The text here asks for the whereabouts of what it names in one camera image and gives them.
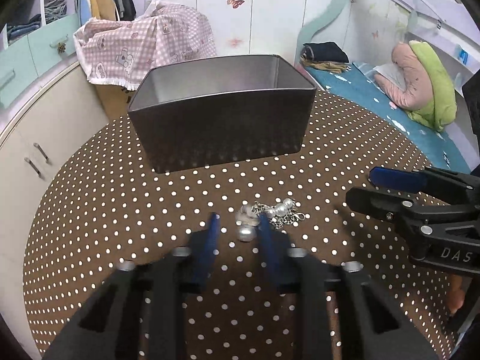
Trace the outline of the right hand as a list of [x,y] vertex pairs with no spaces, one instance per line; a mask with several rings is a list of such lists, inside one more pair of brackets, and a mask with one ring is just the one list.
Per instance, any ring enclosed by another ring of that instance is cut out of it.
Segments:
[[446,297],[446,306],[451,314],[456,314],[465,301],[465,291],[462,288],[462,278],[459,275],[449,276],[450,287]]

